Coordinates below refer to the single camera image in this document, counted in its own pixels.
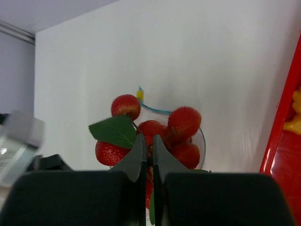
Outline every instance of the gray wall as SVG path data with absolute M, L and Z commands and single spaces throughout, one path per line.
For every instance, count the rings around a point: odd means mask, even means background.
M 0 113 L 33 113 L 35 46 L 0 33 Z

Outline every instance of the red tray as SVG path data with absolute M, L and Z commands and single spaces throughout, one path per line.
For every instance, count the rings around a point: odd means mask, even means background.
M 296 221 L 301 225 L 301 136 L 282 130 L 295 112 L 293 92 L 301 86 L 301 37 L 297 45 L 276 118 L 262 161 L 261 173 L 271 175 L 282 188 Z

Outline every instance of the blurry gray object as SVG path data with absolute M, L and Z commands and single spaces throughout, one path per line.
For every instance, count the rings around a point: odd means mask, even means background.
M 10 187 L 25 172 L 41 146 L 44 122 L 20 111 L 2 115 L 0 186 Z

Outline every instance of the yellow tag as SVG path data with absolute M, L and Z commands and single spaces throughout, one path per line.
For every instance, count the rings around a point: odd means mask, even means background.
M 138 90 L 137 93 L 136 93 L 136 97 L 141 100 L 143 102 L 143 95 L 144 95 L 144 92 L 143 90 Z

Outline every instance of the green leaf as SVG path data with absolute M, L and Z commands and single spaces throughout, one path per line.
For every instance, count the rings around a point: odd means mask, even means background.
M 152 191 L 151 195 L 150 195 L 150 223 L 151 223 L 151 225 L 155 225 L 155 197 L 154 197 L 154 191 Z
M 89 126 L 92 136 L 99 141 L 132 149 L 136 131 L 132 120 L 126 115 L 118 115 Z
M 196 173 L 212 173 L 211 170 L 207 171 L 207 170 L 203 170 L 203 169 L 192 169 L 192 171 L 194 171 Z

